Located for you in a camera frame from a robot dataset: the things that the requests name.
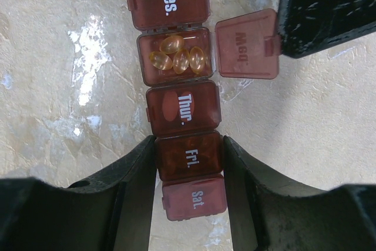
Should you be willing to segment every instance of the white speckled surface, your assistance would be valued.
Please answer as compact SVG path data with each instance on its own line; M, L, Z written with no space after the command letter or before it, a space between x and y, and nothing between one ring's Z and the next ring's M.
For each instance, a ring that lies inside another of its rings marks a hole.
M217 21L278 0L211 0ZM146 135L126 0L0 0L0 175L67 186ZM252 155L330 189L376 182L376 35L292 60L273 81L213 79L223 122ZM157 187L150 250L231 250L227 214L168 222Z

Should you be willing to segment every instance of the fish oil capsule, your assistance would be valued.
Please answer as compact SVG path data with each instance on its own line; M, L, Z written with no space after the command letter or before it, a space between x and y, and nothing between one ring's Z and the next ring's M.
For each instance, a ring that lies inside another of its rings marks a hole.
M150 53L149 60L155 68L163 71L171 69L173 65L171 58L159 51L153 51Z
M159 50L165 54L172 54L184 46L184 38L180 35L172 35L164 39L159 46Z
M182 48L176 52L173 61L174 71L177 74L183 73L189 66L189 52L187 49Z
M205 55L201 48L195 46L191 49L189 66L194 73L200 73L205 68Z

